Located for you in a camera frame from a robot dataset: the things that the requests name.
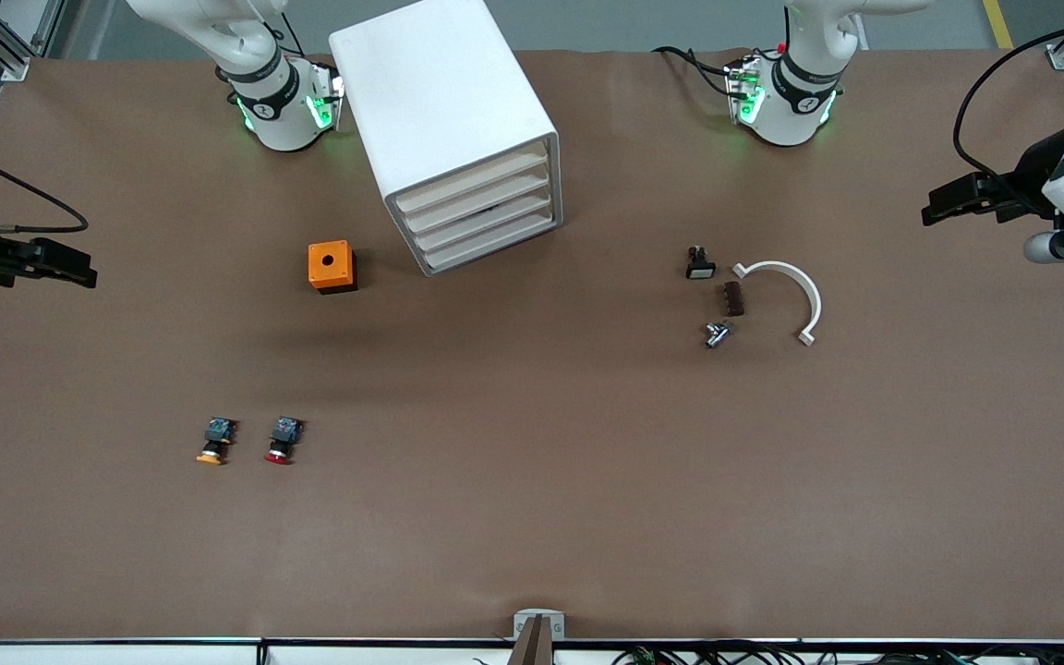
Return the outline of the red mushroom push button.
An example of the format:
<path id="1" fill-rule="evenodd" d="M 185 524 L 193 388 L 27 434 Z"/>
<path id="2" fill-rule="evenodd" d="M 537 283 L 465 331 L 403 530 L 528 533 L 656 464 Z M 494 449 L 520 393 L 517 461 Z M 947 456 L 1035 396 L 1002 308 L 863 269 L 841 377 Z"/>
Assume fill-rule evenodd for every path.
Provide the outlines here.
<path id="1" fill-rule="evenodd" d="M 290 465 L 293 450 L 303 433 L 305 422 L 294 417 L 279 417 L 270 435 L 269 450 L 263 455 L 266 462 L 276 465 Z"/>

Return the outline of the yellow mushroom push button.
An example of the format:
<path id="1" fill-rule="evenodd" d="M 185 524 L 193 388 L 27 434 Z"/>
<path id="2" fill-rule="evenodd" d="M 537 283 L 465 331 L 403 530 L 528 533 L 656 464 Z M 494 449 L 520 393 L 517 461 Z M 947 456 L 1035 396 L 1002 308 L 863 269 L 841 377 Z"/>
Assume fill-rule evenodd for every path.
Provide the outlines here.
<path id="1" fill-rule="evenodd" d="M 212 417 L 210 425 L 204 430 L 204 443 L 199 453 L 196 454 L 196 462 L 206 465 L 225 465 L 228 454 L 231 452 L 237 427 L 239 427 L 239 420 Z"/>

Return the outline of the white curved plastic piece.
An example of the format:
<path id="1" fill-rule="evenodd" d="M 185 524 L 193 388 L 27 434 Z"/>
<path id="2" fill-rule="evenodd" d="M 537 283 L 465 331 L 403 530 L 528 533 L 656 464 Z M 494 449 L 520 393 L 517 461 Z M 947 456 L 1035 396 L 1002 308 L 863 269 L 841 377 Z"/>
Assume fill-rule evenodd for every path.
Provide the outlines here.
<path id="1" fill-rule="evenodd" d="M 807 325 L 803 325 L 797 333 L 797 338 L 805 346 L 814 345 L 816 343 L 815 329 L 820 320 L 822 320 L 824 307 L 822 292 L 819 290 L 814 279 L 803 269 L 798 268 L 798 266 L 779 260 L 764 260 L 751 265 L 744 265 L 741 262 L 736 262 L 733 266 L 733 273 L 739 279 L 764 271 L 786 276 L 791 281 L 801 286 L 804 295 L 807 295 L 807 303 L 809 303 L 809 320 L 807 320 Z"/>

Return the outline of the orange button enclosure box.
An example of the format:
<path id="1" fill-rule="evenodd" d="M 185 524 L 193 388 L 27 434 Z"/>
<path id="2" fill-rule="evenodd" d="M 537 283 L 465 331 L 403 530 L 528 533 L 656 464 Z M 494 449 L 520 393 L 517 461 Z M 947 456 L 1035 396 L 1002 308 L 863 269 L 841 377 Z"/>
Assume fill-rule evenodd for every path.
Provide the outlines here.
<path id="1" fill-rule="evenodd" d="M 358 256 L 350 243 L 307 245 L 307 282 L 322 295 L 358 290 Z"/>

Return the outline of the white table edge rail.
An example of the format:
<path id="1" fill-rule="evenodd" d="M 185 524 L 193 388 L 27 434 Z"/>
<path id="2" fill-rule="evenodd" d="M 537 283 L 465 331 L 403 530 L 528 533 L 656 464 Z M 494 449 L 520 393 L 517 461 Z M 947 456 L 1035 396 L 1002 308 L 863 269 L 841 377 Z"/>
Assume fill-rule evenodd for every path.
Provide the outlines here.
<path id="1" fill-rule="evenodd" d="M 0 665 L 506 665 L 513 638 L 0 641 Z M 1064 665 L 1064 639 L 567 638 L 554 665 Z"/>

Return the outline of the grey metal mount bracket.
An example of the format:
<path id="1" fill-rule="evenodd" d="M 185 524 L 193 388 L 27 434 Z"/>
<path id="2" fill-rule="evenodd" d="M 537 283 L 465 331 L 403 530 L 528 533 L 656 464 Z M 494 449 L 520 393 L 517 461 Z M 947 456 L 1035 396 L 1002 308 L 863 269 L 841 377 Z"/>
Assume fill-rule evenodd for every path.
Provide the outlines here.
<path id="1" fill-rule="evenodd" d="M 537 616 L 543 618 L 541 632 L 549 635 L 550 641 L 564 641 L 566 638 L 565 613 L 553 609 L 522 609 L 514 614 L 514 639 L 518 639 L 525 624 L 534 622 Z"/>

